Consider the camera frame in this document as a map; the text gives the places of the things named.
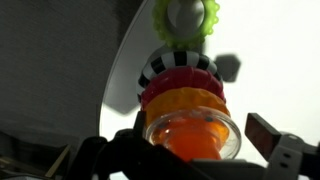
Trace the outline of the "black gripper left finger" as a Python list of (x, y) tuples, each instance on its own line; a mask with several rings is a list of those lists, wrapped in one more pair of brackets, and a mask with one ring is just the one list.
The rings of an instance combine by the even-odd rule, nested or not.
[(145, 131), (146, 112), (139, 111), (133, 126), (133, 133), (135, 136), (143, 137)]

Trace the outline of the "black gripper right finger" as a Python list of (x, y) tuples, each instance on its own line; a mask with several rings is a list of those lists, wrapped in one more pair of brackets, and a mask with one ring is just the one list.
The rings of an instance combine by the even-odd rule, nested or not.
[(268, 161), (282, 134), (257, 113), (249, 113), (246, 119), (245, 136)]

